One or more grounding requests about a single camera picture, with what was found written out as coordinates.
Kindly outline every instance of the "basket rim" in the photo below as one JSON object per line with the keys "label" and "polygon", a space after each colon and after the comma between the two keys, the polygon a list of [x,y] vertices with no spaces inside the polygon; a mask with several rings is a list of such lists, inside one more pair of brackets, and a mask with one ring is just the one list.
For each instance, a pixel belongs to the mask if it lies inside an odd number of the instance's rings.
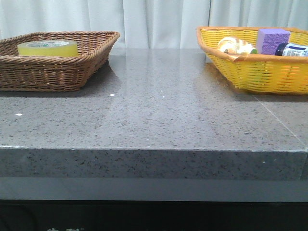
{"label": "basket rim", "polygon": [[104,44],[96,47],[95,49],[85,52],[77,57],[60,57],[60,56],[23,56],[23,55],[0,55],[0,63],[25,63],[25,64],[36,64],[36,63],[48,63],[48,64],[71,64],[71,63],[83,63],[91,60],[98,52],[104,51],[109,46],[113,45],[116,40],[120,37],[120,33],[116,31],[56,31],[56,32],[34,32],[24,35],[19,35],[11,38],[4,38],[0,40],[0,43],[7,41],[18,40],[26,36],[34,35],[65,35],[65,34],[86,34],[86,35],[96,35],[96,34],[112,34],[113,36],[108,38]]}
{"label": "basket rim", "polygon": [[308,63],[308,57],[293,57],[293,56],[276,56],[276,55],[267,55],[267,54],[245,54],[245,55],[236,55],[236,54],[226,54],[223,53],[215,48],[211,48],[205,43],[203,43],[203,38],[201,31],[202,30],[255,30],[258,31],[259,29],[264,28],[280,28],[284,29],[290,32],[296,32],[296,33],[304,33],[308,34],[308,31],[298,29],[296,27],[234,27],[234,26],[198,26],[197,27],[197,40],[200,48],[209,53],[212,54],[218,58],[226,59],[232,62],[282,62],[282,63],[298,63],[298,64],[306,64]]}

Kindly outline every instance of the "speckled stone surface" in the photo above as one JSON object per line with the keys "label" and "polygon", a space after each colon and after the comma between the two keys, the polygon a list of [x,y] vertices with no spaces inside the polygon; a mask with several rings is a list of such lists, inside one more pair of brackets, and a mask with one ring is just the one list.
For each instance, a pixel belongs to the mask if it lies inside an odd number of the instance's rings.
{"label": "speckled stone surface", "polygon": [[204,60],[113,50],[81,91],[0,92],[1,176],[301,179],[298,98],[235,92]]}

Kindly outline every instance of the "packing tape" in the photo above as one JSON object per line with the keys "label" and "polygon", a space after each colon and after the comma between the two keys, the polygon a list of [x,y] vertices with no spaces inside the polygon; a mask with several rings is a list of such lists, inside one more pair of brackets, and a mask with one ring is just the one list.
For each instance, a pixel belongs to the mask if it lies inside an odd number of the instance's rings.
{"label": "packing tape", "polygon": [[38,56],[78,56],[77,43],[70,40],[43,40],[17,45],[19,55]]}

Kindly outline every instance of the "brown wicker basket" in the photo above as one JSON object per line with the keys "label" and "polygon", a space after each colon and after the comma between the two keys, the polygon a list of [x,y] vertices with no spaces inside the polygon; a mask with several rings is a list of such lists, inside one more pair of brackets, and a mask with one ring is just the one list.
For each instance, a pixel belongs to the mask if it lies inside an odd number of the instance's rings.
{"label": "brown wicker basket", "polygon": [[[0,91],[75,91],[109,57],[120,34],[113,31],[38,32],[0,40]],[[17,45],[38,40],[74,40],[78,57],[20,56]]]}

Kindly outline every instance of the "bottle label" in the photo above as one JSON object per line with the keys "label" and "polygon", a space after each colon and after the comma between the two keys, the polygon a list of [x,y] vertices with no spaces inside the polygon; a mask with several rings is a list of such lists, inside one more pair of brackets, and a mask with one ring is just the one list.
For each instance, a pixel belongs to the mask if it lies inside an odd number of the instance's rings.
{"label": "bottle label", "polygon": [[288,43],[283,52],[283,56],[301,56],[308,57],[308,46],[297,45],[294,43]]}

